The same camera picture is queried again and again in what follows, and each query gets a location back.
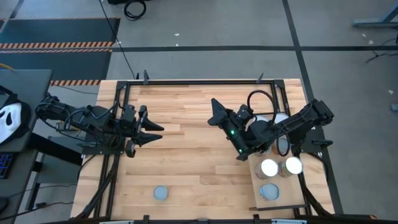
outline gray lid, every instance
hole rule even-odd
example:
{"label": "gray lid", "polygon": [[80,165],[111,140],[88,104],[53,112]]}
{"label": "gray lid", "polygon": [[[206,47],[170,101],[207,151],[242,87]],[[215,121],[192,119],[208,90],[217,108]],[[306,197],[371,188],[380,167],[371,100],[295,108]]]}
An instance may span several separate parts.
{"label": "gray lid", "polygon": [[275,184],[263,185],[260,188],[260,194],[268,200],[276,200],[279,197],[279,188]]}
{"label": "gray lid", "polygon": [[167,188],[165,186],[157,186],[154,190],[156,200],[165,200],[167,198]]}
{"label": "gray lid", "polygon": [[278,139],[279,141],[279,151],[282,154],[285,154],[286,151],[288,150],[288,142],[287,142],[287,138],[285,136],[282,136]]}

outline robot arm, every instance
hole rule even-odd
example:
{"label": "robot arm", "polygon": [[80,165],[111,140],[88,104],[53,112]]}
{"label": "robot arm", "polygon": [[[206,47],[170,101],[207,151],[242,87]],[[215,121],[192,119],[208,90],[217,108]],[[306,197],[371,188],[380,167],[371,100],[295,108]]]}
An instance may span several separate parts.
{"label": "robot arm", "polygon": [[148,142],[162,138],[158,134],[148,134],[141,131],[163,131],[164,128],[153,123],[148,119],[146,106],[141,106],[136,119],[137,111],[133,105],[123,108],[124,113],[120,119],[112,110],[118,106],[113,105],[110,109],[101,106],[86,106],[75,108],[61,103],[56,96],[47,95],[41,104],[36,107],[36,115],[43,121],[47,119],[64,121],[64,129],[74,126],[89,135],[92,135],[96,142],[86,142],[82,145],[96,147],[97,145],[116,148],[122,144],[123,138],[131,138],[127,142],[126,153],[129,157],[134,157],[135,145],[140,147]]}
{"label": "robot arm", "polygon": [[312,100],[300,112],[277,124],[271,124],[271,121],[255,121],[246,130],[248,121],[254,117],[250,107],[242,105],[235,113],[214,98],[211,99],[211,105],[213,117],[208,120],[208,124],[218,126],[225,132],[227,139],[239,153],[236,159],[241,161],[248,159],[254,152],[267,149],[275,139],[284,134],[288,135],[291,144],[300,144],[311,128],[330,124],[334,117],[323,101]]}

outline gray floor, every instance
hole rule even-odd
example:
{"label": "gray floor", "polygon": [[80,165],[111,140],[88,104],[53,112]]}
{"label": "gray floor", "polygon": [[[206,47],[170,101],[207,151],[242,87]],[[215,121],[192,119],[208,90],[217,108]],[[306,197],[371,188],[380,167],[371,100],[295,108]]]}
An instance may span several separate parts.
{"label": "gray floor", "polygon": [[[16,0],[0,3],[8,17]],[[380,17],[395,0],[289,0],[301,46],[379,45],[394,38],[388,29],[354,29],[354,19]],[[108,16],[122,16],[122,6],[104,2]],[[153,0],[139,21],[122,18],[119,39],[125,47],[184,45],[292,45],[281,1]],[[101,17],[95,0],[25,0],[17,17]],[[295,52],[148,52],[127,53],[135,72],[151,78],[301,78]],[[398,220],[397,57],[370,63],[371,52],[304,52],[315,97],[336,115],[325,128],[331,162],[345,213],[374,214]],[[131,78],[121,53],[113,53],[108,79]],[[98,87],[79,90],[97,91]],[[54,87],[61,100],[76,106],[95,103],[95,96]],[[39,124],[35,131],[56,135]],[[74,188],[47,189],[38,202],[73,201]],[[65,220],[70,207],[58,206],[25,215],[17,223]]]}

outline cable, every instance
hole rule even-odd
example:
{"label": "cable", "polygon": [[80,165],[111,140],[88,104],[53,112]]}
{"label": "cable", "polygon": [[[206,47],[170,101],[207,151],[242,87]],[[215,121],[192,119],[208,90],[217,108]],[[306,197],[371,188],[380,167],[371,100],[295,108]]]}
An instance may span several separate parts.
{"label": "cable", "polygon": [[86,162],[83,163],[83,165],[81,165],[81,167],[79,168],[79,171],[77,172],[77,180],[79,180],[79,176],[80,176],[80,172],[81,172],[82,168],[86,165],[87,162],[92,160],[92,158],[94,158],[95,156],[96,155],[91,156],[89,159],[86,160]]}
{"label": "cable", "polygon": [[[133,15],[131,12],[127,11],[127,8],[134,2],[138,2],[138,3],[142,4],[142,6],[144,6],[144,9],[142,10],[142,12],[138,16]],[[147,11],[147,5],[142,0],[130,0],[124,6],[124,15],[126,16],[126,19],[128,19],[130,21],[138,20],[139,18],[141,18],[145,14],[146,11]]]}
{"label": "cable", "polygon": [[55,87],[65,88],[67,90],[75,91],[75,92],[82,93],[82,94],[98,95],[98,93],[88,93],[88,92],[78,91],[78,90],[74,90],[72,88],[68,88],[68,87],[64,87],[64,86],[55,86]]}
{"label": "cable", "polygon": [[[398,44],[398,34],[397,34],[397,37],[396,37],[396,38],[386,40],[386,41],[384,41],[384,43],[382,43],[380,46],[383,46],[384,44],[386,44],[386,43],[388,43],[388,42],[390,42],[390,41],[393,41],[393,40],[396,41],[396,45],[397,45],[397,44]],[[376,58],[378,58],[378,57],[381,57],[381,56],[396,56],[396,55],[398,55],[398,54],[389,54],[389,52],[390,52],[390,50],[388,50],[387,52],[384,52],[383,54],[378,54],[378,53],[376,53],[374,50],[372,50],[372,53],[374,53],[375,56],[374,56],[374,57],[371,57],[371,58],[369,58],[369,59],[367,59],[367,60],[365,61],[365,63],[369,63],[369,62],[373,61],[374,59],[376,59]]]}
{"label": "cable", "polygon": [[[70,186],[73,186],[73,185],[77,185],[77,184],[70,184],[70,185],[66,185],[66,186],[65,185],[53,185],[53,186],[39,187],[39,189],[44,189],[44,188],[49,188],[49,187],[70,187]],[[23,194],[23,193],[25,193],[27,191],[30,191],[30,190],[34,190],[34,189],[23,190],[21,192],[12,194],[12,195],[8,196],[7,198],[11,198],[11,197],[13,197],[15,195]]]}
{"label": "cable", "polygon": [[14,71],[14,69],[11,66],[5,65],[3,63],[0,63],[0,67],[6,68],[8,70]]}
{"label": "cable", "polygon": [[322,162],[323,168],[325,169],[326,182],[329,183],[328,166],[326,165],[326,162],[322,159],[322,157],[318,156],[313,152],[308,152],[307,154]]}
{"label": "cable", "polygon": [[50,203],[48,205],[43,205],[43,207],[34,208],[34,209],[30,210],[30,211],[21,212],[21,213],[15,214],[15,215],[10,215],[8,217],[0,218],[0,221],[4,221],[4,220],[10,219],[10,218],[15,218],[15,217],[18,217],[20,215],[25,215],[25,214],[37,211],[37,210],[42,209],[42,208],[48,208],[48,207],[50,207],[52,205],[70,205],[70,204],[73,204],[73,202],[67,202],[67,203],[66,202],[55,202],[55,203]]}
{"label": "cable", "polygon": [[82,112],[84,112],[84,109],[76,110],[76,111],[72,112],[71,114],[69,114],[69,116],[65,119],[65,122],[63,124],[63,129],[64,130],[69,129],[70,128],[70,121],[69,120],[74,121],[73,120],[73,115],[75,115],[77,113],[82,113]]}
{"label": "cable", "polygon": [[86,141],[84,141],[84,140],[82,140],[82,139],[80,139],[80,138],[76,138],[76,137],[73,137],[73,136],[70,136],[70,135],[67,135],[67,134],[62,133],[61,130],[59,130],[58,128],[52,126],[51,124],[49,124],[49,123],[46,122],[46,121],[43,121],[43,122],[44,122],[48,127],[53,128],[56,132],[62,134],[63,136],[66,136],[66,137],[72,138],[72,139],[76,139],[76,140],[78,140],[78,141],[86,142]]}
{"label": "cable", "polygon": [[99,115],[99,116],[95,116],[95,114],[94,114],[93,112],[90,112],[90,114],[92,115],[92,117],[93,117],[94,119],[101,119],[103,116],[105,116],[105,115],[107,115],[108,113],[110,113],[111,110],[113,110],[113,108],[114,108],[115,106],[117,106],[117,105],[118,105],[118,104],[115,103],[112,107],[110,107],[108,110],[106,110],[103,114],[101,114],[101,115]]}
{"label": "cable", "polygon": [[99,1],[99,3],[101,4],[101,8],[102,8],[102,11],[104,12],[106,21],[108,22],[108,25],[109,25],[109,28],[111,28],[112,34],[113,34],[114,38],[116,39],[116,41],[117,41],[118,44],[119,44],[120,50],[121,50],[121,52],[123,53],[123,57],[124,57],[124,59],[126,60],[126,63],[127,63],[128,67],[129,67],[129,69],[130,69],[131,75],[132,75],[132,77],[133,77],[134,79],[136,79],[136,76],[135,76],[134,72],[132,71],[132,68],[131,68],[131,66],[130,66],[130,63],[129,63],[129,61],[127,60],[126,54],[124,53],[123,47],[122,47],[122,45],[120,44],[120,41],[119,41],[119,39],[118,39],[118,37],[117,37],[115,31],[114,31],[113,28],[112,28],[112,25],[111,25],[111,22],[109,21],[108,16],[106,15],[104,6],[102,5],[101,0],[98,0],[98,1]]}
{"label": "cable", "polygon": [[[290,143],[290,138],[289,138],[289,135],[287,134],[287,132],[285,130],[283,130],[283,128],[280,128],[280,127],[277,127],[277,128],[279,129],[279,131],[276,135],[276,149],[280,156],[285,157],[290,152],[290,148],[292,147],[292,144]],[[279,135],[281,132],[283,132],[283,134],[286,136],[286,141],[287,141],[287,150],[286,150],[285,154],[282,154],[279,149],[279,138],[280,138]]]}
{"label": "cable", "polygon": [[276,119],[276,111],[277,111],[277,108],[276,108],[276,104],[275,104],[275,102],[274,102],[274,99],[273,99],[272,96],[271,96],[269,93],[267,93],[266,91],[263,91],[263,90],[254,90],[254,91],[252,91],[252,92],[249,94],[249,96],[248,96],[248,108],[249,108],[251,111],[252,111],[252,109],[251,109],[251,107],[250,107],[250,99],[251,99],[252,95],[254,95],[255,93],[262,93],[262,94],[266,95],[266,96],[268,97],[268,99],[271,101],[272,107],[274,108],[274,112],[273,112],[273,114],[272,114],[272,119],[271,119],[271,125],[273,125],[274,122],[275,122],[275,119]]}

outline black floor line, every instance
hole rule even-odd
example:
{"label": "black floor line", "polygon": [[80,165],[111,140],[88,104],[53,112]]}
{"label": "black floor line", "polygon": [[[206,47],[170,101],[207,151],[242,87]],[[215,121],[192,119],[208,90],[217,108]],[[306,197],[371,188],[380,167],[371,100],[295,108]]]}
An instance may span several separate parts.
{"label": "black floor line", "polygon": [[275,50],[293,51],[293,46],[257,46],[257,45],[225,45],[225,46],[182,46],[182,47],[123,47],[125,52],[194,52],[194,51],[234,51],[234,50]]}
{"label": "black floor line", "polygon": [[392,46],[301,46],[302,51],[370,51],[398,50],[398,45]]}
{"label": "black floor line", "polygon": [[[398,50],[394,46],[300,46],[301,51],[371,51],[371,50]],[[123,47],[125,52],[195,52],[195,51],[296,51],[294,46],[182,46],[182,47]],[[120,48],[114,48],[113,52],[121,52]]]}
{"label": "black floor line", "polygon": [[[313,95],[310,79],[308,77],[307,68],[305,66],[302,49],[300,48],[299,38],[297,37],[296,28],[294,26],[292,12],[290,11],[288,1],[282,0],[282,2],[283,2],[285,13],[286,13],[286,18],[287,18],[287,23],[288,23],[289,29],[290,29],[290,34],[292,35],[292,40],[293,40],[293,45],[295,47],[295,53],[297,56],[298,65],[300,67],[300,71],[302,74],[304,90],[307,94],[307,99],[310,101],[310,100],[314,99],[314,95]],[[317,129],[323,133],[323,130],[321,127],[317,127]],[[329,186],[330,196],[331,196],[332,203],[333,203],[333,208],[335,209],[336,214],[343,214],[343,207],[341,205],[341,200],[340,200],[340,196],[338,194],[335,175],[334,175],[333,169],[331,167],[331,162],[330,162],[330,158],[329,158],[327,149],[325,150],[324,156],[325,156],[326,164],[329,167],[329,169],[328,169],[328,177],[329,177],[328,186]]]}
{"label": "black floor line", "polygon": [[11,13],[10,19],[13,19],[17,16],[19,9],[21,8],[22,4],[24,3],[25,0],[19,0],[17,5],[15,6],[14,10]]}

